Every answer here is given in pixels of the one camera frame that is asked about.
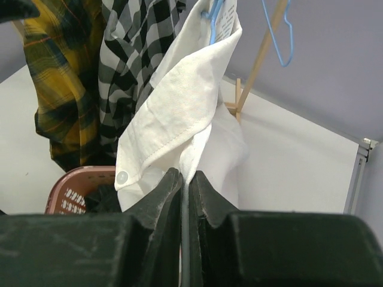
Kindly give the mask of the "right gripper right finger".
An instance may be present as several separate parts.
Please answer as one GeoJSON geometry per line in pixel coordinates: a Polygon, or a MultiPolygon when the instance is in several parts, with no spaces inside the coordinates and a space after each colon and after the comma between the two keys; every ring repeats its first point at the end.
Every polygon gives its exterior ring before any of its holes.
{"type": "Polygon", "coordinates": [[[382,250],[351,215],[239,210],[189,186],[191,286],[381,286],[382,250]]]}

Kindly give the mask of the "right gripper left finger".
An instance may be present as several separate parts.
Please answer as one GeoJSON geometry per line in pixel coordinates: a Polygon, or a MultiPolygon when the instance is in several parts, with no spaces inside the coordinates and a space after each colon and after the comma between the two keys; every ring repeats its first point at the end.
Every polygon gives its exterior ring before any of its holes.
{"type": "Polygon", "coordinates": [[[183,177],[123,213],[4,215],[2,286],[178,286],[183,177]]]}

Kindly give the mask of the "dark pinstriped shirt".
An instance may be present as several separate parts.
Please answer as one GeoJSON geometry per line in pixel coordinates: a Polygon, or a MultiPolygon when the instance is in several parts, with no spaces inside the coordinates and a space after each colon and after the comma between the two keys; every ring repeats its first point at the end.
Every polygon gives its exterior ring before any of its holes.
{"type": "Polygon", "coordinates": [[[99,185],[84,198],[86,213],[121,213],[114,185],[99,185]]]}

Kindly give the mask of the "pink plastic laundry basket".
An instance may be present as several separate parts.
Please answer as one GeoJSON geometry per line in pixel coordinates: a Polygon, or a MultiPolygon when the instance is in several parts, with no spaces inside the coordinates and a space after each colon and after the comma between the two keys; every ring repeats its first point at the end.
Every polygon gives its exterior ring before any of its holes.
{"type": "Polygon", "coordinates": [[[45,207],[46,214],[83,214],[84,198],[99,185],[113,184],[114,166],[84,166],[64,174],[53,186],[45,207]]]}

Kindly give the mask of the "light blue wire hanger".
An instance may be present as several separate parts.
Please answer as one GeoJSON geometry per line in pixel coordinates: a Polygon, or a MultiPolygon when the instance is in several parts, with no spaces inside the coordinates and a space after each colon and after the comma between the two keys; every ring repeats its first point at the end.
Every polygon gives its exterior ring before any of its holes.
{"type": "Polygon", "coordinates": [[[266,21],[266,43],[273,48],[279,65],[286,68],[294,57],[294,28],[290,19],[292,1],[261,1],[266,21]]]}

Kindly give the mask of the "blue hanger of white shirt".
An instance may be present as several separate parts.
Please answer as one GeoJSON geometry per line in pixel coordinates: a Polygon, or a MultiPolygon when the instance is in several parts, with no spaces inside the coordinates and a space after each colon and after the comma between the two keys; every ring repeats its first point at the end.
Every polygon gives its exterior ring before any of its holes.
{"type": "Polygon", "coordinates": [[[217,21],[217,17],[223,2],[224,2],[223,0],[214,0],[212,3],[211,9],[209,11],[201,12],[201,17],[210,21],[210,28],[211,28],[211,36],[209,40],[210,45],[213,45],[215,43],[216,21],[217,21]]]}

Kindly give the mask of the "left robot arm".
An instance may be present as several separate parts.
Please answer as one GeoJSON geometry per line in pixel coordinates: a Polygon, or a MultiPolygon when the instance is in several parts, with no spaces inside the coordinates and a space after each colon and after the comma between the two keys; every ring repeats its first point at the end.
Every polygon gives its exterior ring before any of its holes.
{"type": "Polygon", "coordinates": [[[39,10],[31,0],[0,0],[0,24],[39,15],[39,10]]]}

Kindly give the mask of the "black white checked shirt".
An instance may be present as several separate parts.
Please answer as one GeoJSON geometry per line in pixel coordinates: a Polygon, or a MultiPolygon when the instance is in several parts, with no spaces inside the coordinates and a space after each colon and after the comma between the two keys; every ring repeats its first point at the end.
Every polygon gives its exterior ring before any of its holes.
{"type": "Polygon", "coordinates": [[[185,1],[102,1],[106,27],[99,53],[100,144],[117,142],[151,93],[150,78],[179,31],[185,1]]]}

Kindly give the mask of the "yellow plaid shirt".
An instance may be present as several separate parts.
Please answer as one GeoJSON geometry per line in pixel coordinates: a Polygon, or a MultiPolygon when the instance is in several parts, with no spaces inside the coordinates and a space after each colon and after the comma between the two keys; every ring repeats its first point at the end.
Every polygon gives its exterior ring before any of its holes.
{"type": "Polygon", "coordinates": [[[26,63],[37,93],[36,133],[63,170],[100,151],[98,64],[105,20],[101,1],[34,1],[24,22],[26,63]]]}

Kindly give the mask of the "wooden clothes rack frame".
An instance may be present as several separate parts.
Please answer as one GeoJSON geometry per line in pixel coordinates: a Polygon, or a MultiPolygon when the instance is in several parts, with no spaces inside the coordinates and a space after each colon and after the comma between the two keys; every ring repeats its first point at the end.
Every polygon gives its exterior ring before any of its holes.
{"type": "Polygon", "coordinates": [[[235,83],[235,102],[230,103],[226,102],[225,105],[229,112],[236,117],[238,121],[241,120],[241,112],[244,107],[245,101],[252,89],[252,86],[260,72],[260,68],[265,57],[268,54],[271,44],[273,44],[275,51],[277,53],[279,62],[282,67],[288,66],[293,57],[294,44],[293,44],[293,27],[291,23],[287,20],[288,9],[290,8],[291,1],[278,1],[275,6],[272,18],[269,19],[268,11],[266,8],[266,4],[262,1],[263,10],[265,13],[266,21],[268,24],[268,29],[265,32],[260,48],[257,52],[256,59],[254,61],[251,73],[247,79],[247,82],[243,89],[241,89],[241,79],[237,78],[235,83]],[[278,29],[281,20],[284,19],[285,24],[289,27],[290,31],[290,56],[286,63],[283,62],[281,53],[279,52],[278,44],[275,39],[275,32],[278,29]]]}

